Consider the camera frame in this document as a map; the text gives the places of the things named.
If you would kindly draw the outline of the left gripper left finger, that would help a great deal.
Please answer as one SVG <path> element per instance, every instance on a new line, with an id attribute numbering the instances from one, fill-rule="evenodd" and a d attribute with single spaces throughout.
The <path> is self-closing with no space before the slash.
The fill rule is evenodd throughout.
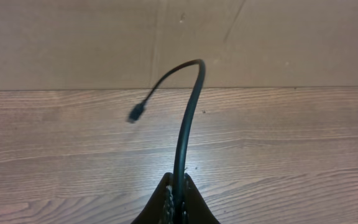
<path id="1" fill-rule="evenodd" d="M 167 196 L 167 186 L 170 184 L 172 176 L 173 174 L 169 172 L 163 175 L 145 207 L 131 224 L 154 224 L 159 222 Z"/>

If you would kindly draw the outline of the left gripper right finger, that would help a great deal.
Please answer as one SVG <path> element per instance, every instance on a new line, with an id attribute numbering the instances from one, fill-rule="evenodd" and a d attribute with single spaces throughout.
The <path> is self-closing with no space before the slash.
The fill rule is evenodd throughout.
<path id="1" fill-rule="evenodd" d="M 185 173 L 184 204 L 188 224 L 219 224 L 187 173 Z"/>

